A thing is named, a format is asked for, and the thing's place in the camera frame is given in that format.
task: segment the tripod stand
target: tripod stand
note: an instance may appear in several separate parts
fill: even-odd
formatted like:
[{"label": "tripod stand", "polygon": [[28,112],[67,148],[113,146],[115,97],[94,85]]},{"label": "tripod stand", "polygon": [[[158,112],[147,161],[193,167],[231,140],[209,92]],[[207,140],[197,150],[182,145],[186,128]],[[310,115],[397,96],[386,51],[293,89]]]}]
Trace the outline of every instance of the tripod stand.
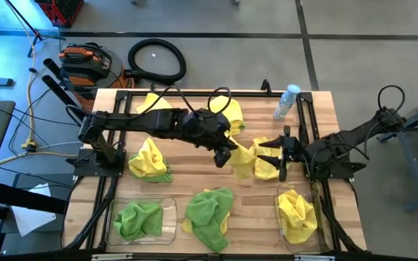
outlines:
[{"label": "tripod stand", "polygon": [[[19,10],[17,10],[17,8],[15,8],[14,4],[11,3],[10,0],[5,0],[6,4],[9,5],[9,8],[11,8],[12,10],[14,10],[14,12],[17,13],[17,15],[22,18],[23,22],[30,28],[30,30],[32,30],[35,38],[33,39],[33,46],[36,45],[36,43],[38,41],[42,41],[42,35],[40,34],[40,32],[38,32],[38,30],[36,30],[35,28],[32,27],[32,25],[22,16],[22,14],[20,14]],[[65,40],[65,38],[60,37],[60,36],[50,36],[49,38],[51,39],[57,39],[57,40]],[[32,56],[32,46],[30,46],[30,50],[28,51],[27,57],[31,57]]]}]

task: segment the yellow cloth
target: yellow cloth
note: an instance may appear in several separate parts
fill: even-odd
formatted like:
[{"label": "yellow cloth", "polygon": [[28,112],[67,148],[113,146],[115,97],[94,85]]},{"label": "yellow cloth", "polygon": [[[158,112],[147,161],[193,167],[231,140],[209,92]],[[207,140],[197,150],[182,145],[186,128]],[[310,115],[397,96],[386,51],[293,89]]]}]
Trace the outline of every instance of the yellow cloth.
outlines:
[{"label": "yellow cloth", "polygon": [[237,178],[250,178],[253,176],[255,155],[232,137],[229,138],[238,146],[238,148],[230,151],[231,157],[228,163],[233,168]]},{"label": "yellow cloth", "polygon": [[[222,224],[221,224],[222,234],[225,234],[226,231],[229,229],[229,222],[228,222],[229,216],[230,216],[230,211],[227,212],[227,214],[224,217],[224,221],[222,221]],[[185,218],[185,220],[181,224],[181,229],[187,233],[193,233],[192,221],[189,220],[188,218]]]},{"label": "yellow cloth", "polygon": [[[228,97],[218,96],[217,98],[210,101],[210,110],[212,112],[218,112],[223,109],[226,103],[229,101]],[[233,136],[240,132],[240,128],[243,125],[243,114],[241,112],[241,107],[235,99],[231,99],[230,105],[222,112],[222,114],[230,122],[230,132],[229,135]]]},{"label": "yellow cloth", "polygon": [[[144,103],[136,108],[138,113],[142,113],[145,109],[147,109],[159,96],[154,93],[148,93],[146,95],[146,99]],[[170,105],[164,98],[160,98],[159,101],[152,107],[152,109],[171,109],[172,105]]]},{"label": "yellow cloth", "polygon": [[272,149],[259,146],[259,144],[266,141],[269,141],[266,137],[255,138],[253,139],[254,144],[250,147],[250,152],[256,156],[254,163],[254,178],[265,181],[272,178],[278,178],[279,170],[277,170],[272,164],[269,164],[265,160],[259,159],[257,156],[264,155],[280,157],[280,154],[282,153],[280,149]]},{"label": "yellow cloth", "polygon": [[128,161],[128,167],[138,178],[155,177],[167,173],[164,157],[150,138],[144,141],[138,156]]},{"label": "yellow cloth", "polygon": [[289,190],[278,197],[280,222],[291,244],[301,244],[317,229],[314,206],[296,191]]}]

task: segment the wooden tabletop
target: wooden tabletop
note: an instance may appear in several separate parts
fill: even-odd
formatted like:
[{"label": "wooden tabletop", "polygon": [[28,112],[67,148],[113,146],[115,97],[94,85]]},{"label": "wooden tabletop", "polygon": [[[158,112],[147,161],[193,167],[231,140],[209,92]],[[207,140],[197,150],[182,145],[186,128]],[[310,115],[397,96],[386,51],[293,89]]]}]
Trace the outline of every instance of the wooden tabletop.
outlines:
[{"label": "wooden tabletop", "polygon": [[[99,89],[94,110],[112,111],[114,106],[114,89]],[[320,136],[339,131],[339,126],[333,105],[332,94],[328,91],[314,91],[313,103],[316,111]],[[186,108],[180,97],[165,97],[175,108]],[[237,97],[241,105],[246,128],[235,139],[249,148],[253,139],[265,136],[269,139],[281,134],[283,126],[291,126],[293,136],[298,135],[298,113],[294,106],[283,122],[272,120],[278,98],[267,97]],[[196,109],[204,107],[206,97],[188,97]],[[142,104],[143,96],[132,99],[132,112]],[[137,153],[143,141],[148,138],[146,133],[128,132],[126,134],[126,150],[128,154]],[[260,181],[255,179],[238,180],[229,165],[217,168],[213,162],[213,152],[203,148],[196,149],[183,141],[161,140],[152,138],[158,149],[163,153],[173,171],[172,183],[146,183],[130,175],[128,168],[120,178],[116,197],[118,198],[163,198],[172,197],[177,204],[177,228],[175,240],[169,245],[125,245],[108,246],[108,252],[176,252],[176,253],[208,253],[205,247],[194,235],[182,231],[180,224],[184,221],[185,209],[189,200],[203,189],[229,187],[234,193],[234,204],[230,210],[229,229],[226,237],[230,244],[222,253],[230,254],[289,254],[279,233],[276,219],[274,197],[277,193],[278,181]],[[306,183],[302,168],[292,164],[288,170],[287,182]],[[80,232],[93,210],[94,197],[98,178],[84,178],[72,193],[65,218],[64,245],[70,243]],[[358,246],[365,249],[364,235],[354,193],[345,181],[330,180],[332,201],[337,220]],[[97,236],[94,246],[99,243],[103,218],[98,222]]]}]

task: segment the white paper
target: white paper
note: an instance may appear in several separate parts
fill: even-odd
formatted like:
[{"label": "white paper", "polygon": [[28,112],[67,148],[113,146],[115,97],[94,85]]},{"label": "white paper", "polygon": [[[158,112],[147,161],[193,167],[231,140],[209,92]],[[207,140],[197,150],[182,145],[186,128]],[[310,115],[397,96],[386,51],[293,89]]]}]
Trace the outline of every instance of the white paper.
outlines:
[{"label": "white paper", "polygon": [[[39,184],[35,188],[32,188],[30,192],[42,194],[45,196],[51,196],[49,191],[49,184]],[[34,231],[35,229],[41,227],[44,224],[47,224],[56,219],[56,215],[50,212],[44,212],[40,210],[30,210],[25,207],[11,207],[15,216],[15,222],[17,223],[17,228],[19,228],[20,236],[25,236],[26,234]]]}]

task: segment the bottle cap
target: bottle cap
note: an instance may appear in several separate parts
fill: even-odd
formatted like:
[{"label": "bottle cap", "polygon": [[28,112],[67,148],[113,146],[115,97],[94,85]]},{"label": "bottle cap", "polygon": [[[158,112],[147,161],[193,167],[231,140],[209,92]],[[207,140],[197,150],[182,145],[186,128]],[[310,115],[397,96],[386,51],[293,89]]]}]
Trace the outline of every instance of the bottle cap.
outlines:
[{"label": "bottle cap", "polygon": [[295,84],[288,85],[287,89],[292,94],[299,94],[301,92],[301,88]]}]

